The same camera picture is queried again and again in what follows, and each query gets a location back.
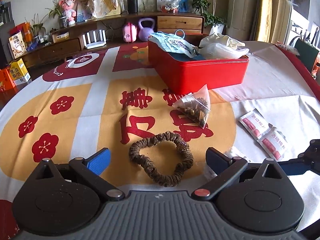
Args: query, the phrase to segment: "printed tablecloth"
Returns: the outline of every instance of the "printed tablecloth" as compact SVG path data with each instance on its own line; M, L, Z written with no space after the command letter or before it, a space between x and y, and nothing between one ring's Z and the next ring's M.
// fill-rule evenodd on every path
M183 95L173 94L149 64L147 43L77 57L20 91L0 112L0 240L19 231L11 202L45 157L67 163L108 147L111 162L103 179L125 193L131 189L164 190L130 162L128 150L141 138L169 130L189 143L194 165L177 187L165 190L192 192L206 182L203 170L208 147L225 152L234 146L258 163L267 157L237 121L254 108L279 128L292 146L283 160L304 152L310 140L320 138L320 103L308 85L310 80L306 82L274 45L246 44L250 61L244 81L209 91L211 112L204 129L173 109L172 104ZM141 153L163 174L172 174L181 161L171 142ZM305 201L301 229L320 217L320 179L312 172L290 179Z

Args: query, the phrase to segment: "brown scrunchie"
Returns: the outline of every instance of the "brown scrunchie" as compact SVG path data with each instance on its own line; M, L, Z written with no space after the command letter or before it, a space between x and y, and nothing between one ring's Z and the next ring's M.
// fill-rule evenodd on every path
M177 146L178 153L184 158L182 162L178 163L173 175L162 175L158 172L153 161L145 155L140 155L140 149L145 147L152 147L163 141L172 141ZM130 160L142 166L146 174L153 179L154 182L165 187L177 186L183 173L190 169L193 165L193 155L190 152L189 145L179 134L172 132L165 132L155 135L152 138L144 138L133 143L129 149Z

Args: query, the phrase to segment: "white router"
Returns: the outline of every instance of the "white router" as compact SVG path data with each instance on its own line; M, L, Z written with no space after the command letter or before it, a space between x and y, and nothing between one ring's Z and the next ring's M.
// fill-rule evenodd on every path
M100 41L97 41L96 31L93 31L94 42L92 42L92 43L91 43L91 40L90 40L89 32L87 32L88 42L85 39L85 35L82 34L83 43L84 43L84 46L85 46L86 49L94 49L94 48L102 47L102 46L107 44L105 30L99 30L99 34L100 34Z

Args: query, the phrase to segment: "wooden drawer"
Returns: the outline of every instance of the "wooden drawer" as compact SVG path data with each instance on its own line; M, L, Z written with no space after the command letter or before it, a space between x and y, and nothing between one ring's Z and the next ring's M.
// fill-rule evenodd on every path
M158 29L158 32L175 34L176 30L178 30L178 29ZM185 29L181 29L181 30L183 30L185 34L194 34L194 33L200 33L201 34L201 30L185 30Z
M183 16L158 16L158 29L202 30L202 18Z
M64 55L77 53L79 50L81 50L79 39L67 40L41 49L41 51L39 51L39 56L41 60L51 60L55 58L63 58Z

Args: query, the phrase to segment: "blue gripper pad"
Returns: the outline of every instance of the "blue gripper pad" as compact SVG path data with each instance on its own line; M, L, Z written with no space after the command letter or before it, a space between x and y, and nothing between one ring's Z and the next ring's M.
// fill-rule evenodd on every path
M100 175L110 164L111 152L103 148L85 160L87 168L96 175Z

